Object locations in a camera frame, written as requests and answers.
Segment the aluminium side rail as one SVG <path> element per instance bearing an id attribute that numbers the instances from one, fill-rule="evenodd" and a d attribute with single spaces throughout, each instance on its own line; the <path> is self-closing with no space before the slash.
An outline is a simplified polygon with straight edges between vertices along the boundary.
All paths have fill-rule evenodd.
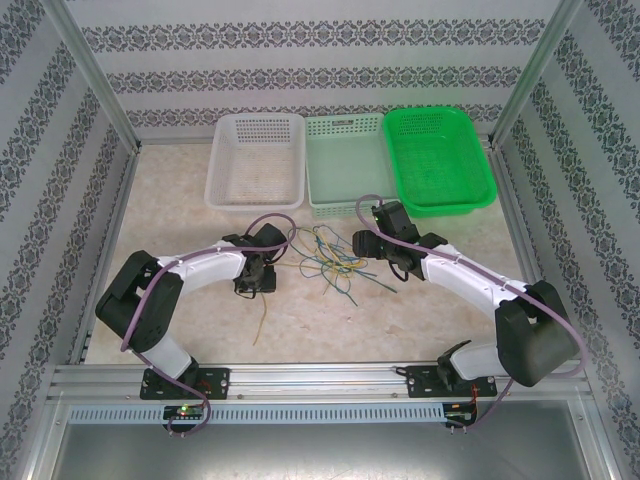
<path id="1" fill-rule="evenodd" d="M 107 196 L 99 207 L 106 208 L 105 214 L 97 213 L 96 230 L 99 236 L 90 243 L 93 256 L 90 263 L 90 276 L 83 286 L 83 297 L 78 315 L 73 324 L 73 335 L 68 345 L 65 364 L 79 364 L 84 362 L 85 349 L 93 334 L 95 306 L 105 288 L 107 276 L 114 256 L 118 235 L 120 233 L 124 212 L 129 199 L 133 177 L 135 176 L 141 146 L 136 146 L 126 157 L 126 161 L 116 173 L 112 184 L 109 184 Z"/>
<path id="2" fill-rule="evenodd" d="M 578 334 L 581 334 L 573 305 L 566 298 L 565 292 L 561 289 L 561 285 L 547 277 L 544 270 L 540 267 L 539 257 L 537 255 L 538 250 L 530 235 L 530 224 L 522 214 L 520 202 L 516 195 L 516 191 L 513 188 L 507 169 L 503 164 L 501 153 L 496 152 L 489 147 L 486 147 L 484 152 L 486 153 L 495 179 L 498 198 L 500 200 L 505 222 L 512 239 L 515 255 L 524 280 L 527 283 L 534 283 L 538 280 L 545 280 L 548 283 L 551 283 L 560 295 L 564 309 L 568 314 L 568 322 Z"/>

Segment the pale green plastic basket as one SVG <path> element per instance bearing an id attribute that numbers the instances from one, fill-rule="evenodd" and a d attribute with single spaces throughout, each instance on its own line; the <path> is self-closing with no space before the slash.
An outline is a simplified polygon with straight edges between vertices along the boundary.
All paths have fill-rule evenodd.
<path id="1" fill-rule="evenodd" d="M 317 218 L 355 214 L 366 194 L 397 198 L 381 113 L 306 119 L 309 204 Z"/>

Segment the grey metal panel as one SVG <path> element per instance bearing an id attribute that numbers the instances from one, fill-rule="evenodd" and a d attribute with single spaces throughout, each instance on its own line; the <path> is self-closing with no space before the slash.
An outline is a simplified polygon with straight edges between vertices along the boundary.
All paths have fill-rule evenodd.
<path id="1" fill-rule="evenodd" d="M 517 439 L 436 425 L 73 425 L 52 480 L 591 480 L 572 437 Z"/>

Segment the aluminium mounting rail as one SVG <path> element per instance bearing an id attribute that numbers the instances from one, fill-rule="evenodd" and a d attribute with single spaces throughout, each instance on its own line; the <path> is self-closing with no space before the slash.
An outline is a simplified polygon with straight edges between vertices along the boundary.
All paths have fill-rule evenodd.
<path id="1" fill-rule="evenodd" d="M 229 403 L 374 403 L 408 398 L 409 381 L 392 363 L 228 364 Z M 141 365 L 72 365 L 54 369 L 49 402 L 116 404 L 140 400 Z"/>

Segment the aluminium frame post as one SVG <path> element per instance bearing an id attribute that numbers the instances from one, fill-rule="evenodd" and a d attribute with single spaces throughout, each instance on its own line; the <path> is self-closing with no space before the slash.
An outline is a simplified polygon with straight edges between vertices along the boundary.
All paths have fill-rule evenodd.
<path id="1" fill-rule="evenodd" d="M 551 60 L 555 48 L 582 4 L 583 0 L 559 0 L 495 127 L 488 136 L 492 147 L 502 144 L 506 139 L 531 91 Z"/>
<path id="2" fill-rule="evenodd" d="M 68 6 L 68 0 L 52 0 L 52 5 L 56 6 L 59 11 L 59 22 L 66 35 L 67 45 L 72 51 L 89 86 L 96 94 L 99 103 L 111 120 L 120 138 L 131 150 L 138 150 L 141 145 L 141 140 L 136 134 L 131 121 L 118 100 L 106 73 L 100 66 L 81 27 L 75 20 Z"/>

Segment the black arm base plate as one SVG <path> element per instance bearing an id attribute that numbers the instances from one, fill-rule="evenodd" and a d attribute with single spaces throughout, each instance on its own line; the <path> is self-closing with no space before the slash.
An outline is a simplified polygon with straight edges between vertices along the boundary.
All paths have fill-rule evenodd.
<path id="1" fill-rule="evenodd" d="M 205 395 L 209 400 L 225 400 L 230 384 L 230 370 L 227 368 L 200 367 L 186 372 L 180 379 L 185 385 Z M 154 370 L 147 368 L 142 377 L 139 396 L 142 400 L 197 400 L 194 393 L 176 386 L 162 378 Z"/>
<path id="2" fill-rule="evenodd" d="M 457 373 L 436 365 L 397 367 L 405 379 L 410 398 L 496 397 L 497 387 L 488 377 L 464 380 Z"/>

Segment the small circuit board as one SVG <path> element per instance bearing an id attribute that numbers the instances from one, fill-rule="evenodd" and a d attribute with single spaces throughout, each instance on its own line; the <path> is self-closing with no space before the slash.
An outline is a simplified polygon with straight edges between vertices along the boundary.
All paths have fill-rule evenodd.
<path id="1" fill-rule="evenodd" d="M 201 404 L 182 404 L 165 406 L 162 421 L 173 424 L 195 425 L 201 423 L 205 417 L 205 409 Z"/>
<path id="2" fill-rule="evenodd" d="M 478 407 L 474 402 L 445 403 L 444 416 L 448 424 L 454 427 L 473 425 L 478 418 Z"/>

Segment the bright green plastic basket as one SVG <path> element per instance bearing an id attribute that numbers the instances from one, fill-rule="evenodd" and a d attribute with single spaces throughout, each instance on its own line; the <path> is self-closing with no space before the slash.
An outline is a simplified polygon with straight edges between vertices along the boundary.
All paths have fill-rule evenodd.
<path id="1" fill-rule="evenodd" d="M 397 194 L 410 216 L 468 214 L 497 187 L 469 116 L 454 107 L 396 109 L 384 116 Z"/>

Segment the white plastic basket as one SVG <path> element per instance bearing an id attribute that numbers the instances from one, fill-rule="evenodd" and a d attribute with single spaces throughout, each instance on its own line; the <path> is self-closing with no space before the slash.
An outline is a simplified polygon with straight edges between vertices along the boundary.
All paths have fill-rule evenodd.
<path id="1" fill-rule="evenodd" d="M 204 202 L 212 210 L 297 209 L 305 197 L 306 122 L 298 114 L 221 117 L 212 142 Z"/>

